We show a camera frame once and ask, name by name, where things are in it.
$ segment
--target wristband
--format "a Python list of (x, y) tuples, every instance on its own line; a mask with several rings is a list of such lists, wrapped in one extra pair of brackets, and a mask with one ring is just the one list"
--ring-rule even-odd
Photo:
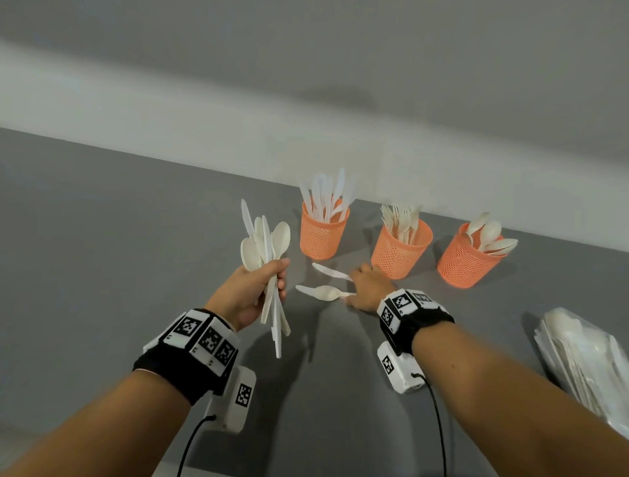
[(222, 392), (240, 340), (231, 325), (211, 311), (183, 313), (149, 342), (133, 365), (158, 374), (195, 404), (206, 392)]
[(397, 356), (413, 353), (417, 331), (454, 318), (428, 295), (419, 290), (399, 289), (387, 295), (378, 306), (380, 328)]

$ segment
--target black cable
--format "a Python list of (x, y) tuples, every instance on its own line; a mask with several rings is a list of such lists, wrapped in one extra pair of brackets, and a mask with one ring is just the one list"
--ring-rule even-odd
[(213, 416), (205, 416), (203, 419), (199, 421), (197, 427), (194, 428), (192, 434), (190, 435), (190, 439), (188, 439), (188, 443), (186, 444), (186, 450), (184, 451), (184, 455), (181, 456), (181, 462), (179, 463), (179, 470), (177, 472), (177, 477), (181, 477), (181, 472), (184, 469), (184, 462), (186, 461), (186, 456), (188, 455), (188, 450), (190, 449), (190, 445), (192, 444), (192, 440), (194, 439), (194, 435), (201, 428), (201, 426), (207, 421), (216, 420), (216, 415)]
[(443, 477), (447, 477), (448, 471), (447, 471), (447, 468), (445, 466), (445, 444), (443, 443), (443, 428), (441, 427), (441, 417), (439, 417), (439, 407), (437, 406), (437, 399), (435, 399), (435, 394), (434, 394), (432, 388), (430, 387), (430, 383), (426, 379), (426, 376), (424, 376), (424, 375), (422, 375), (420, 373), (412, 373), (411, 376), (414, 377), (414, 378), (421, 378), (421, 379), (423, 379), (424, 383), (426, 383), (426, 385), (428, 387), (428, 391), (430, 391), (430, 397), (433, 398), (433, 404), (435, 405), (435, 414), (437, 415), (437, 424), (439, 426), (439, 439), (441, 440), (441, 457), (443, 459)]

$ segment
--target forearm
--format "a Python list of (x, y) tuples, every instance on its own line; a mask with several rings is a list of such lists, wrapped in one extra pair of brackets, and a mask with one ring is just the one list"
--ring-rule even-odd
[(620, 475), (629, 442), (547, 380), (452, 323), (420, 330), (413, 354), (501, 475)]
[(134, 371), (46, 436), (4, 477), (151, 476), (190, 411), (164, 378)]

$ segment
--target table surface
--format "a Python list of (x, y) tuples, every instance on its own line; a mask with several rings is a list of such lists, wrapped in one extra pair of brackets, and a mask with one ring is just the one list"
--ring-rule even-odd
[[(240, 265), (242, 198), (271, 227), (291, 226), (292, 334), (276, 359), (268, 326), (241, 333), (240, 364), (257, 375), (245, 429), (198, 436), (188, 465), (233, 476), (439, 475), (430, 396), (393, 391), (376, 358), (377, 320), (294, 289), (351, 286), (301, 253), (298, 188), (2, 129), (0, 422), (50, 430), (125, 376), (176, 315), (201, 306)], [(628, 347), (629, 254), (505, 230), (517, 250), (459, 290), (435, 264), (462, 221), (422, 215), (435, 239), (399, 284), (428, 293), (473, 334), (542, 373), (532, 330), (564, 306)], [(379, 205), (357, 201), (324, 264), (348, 271), (369, 261), (380, 226)], [(439, 402), (450, 474), (493, 475)], [(206, 404), (192, 409), (166, 461), (179, 460)]]

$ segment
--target orange cup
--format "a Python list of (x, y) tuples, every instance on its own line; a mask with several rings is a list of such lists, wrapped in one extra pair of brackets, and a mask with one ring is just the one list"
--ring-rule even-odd
[(432, 230), (423, 220), (419, 222), (416, 235), (413, 245), (405, 244), (394, 238), (389, 229), (383, 225), (376, 249), (371, 256), (371, 264), (378, 265), (392, 280), (404, 278), (432, 242)]
[[(458, 234), (454, 236), (437, 264), (439, 275), (446, 283), (456, 288), (473, 287), (504, 257), (487, 255), (473, 248), (465, 233), (468, 225), (469, 223), (461, 225)], [(474, 242), (479, 241), (476, 235), (477, 233), (474, 234)]]
[(337, 253), (338, 244), (341, 242), (343, 231), (347, 219), (350, 218), (350, 210), (347, 210), (345, 218), (340, 222), (334, 222), (340, 218), (341, 213), (332, 216), (331, 223), (324, 223), (315, 220), (308, 215), (306, 203), (301, 204), (301, 234), (299, 246), (304, 255), (312, 260), (326, 260), (332, 258)]

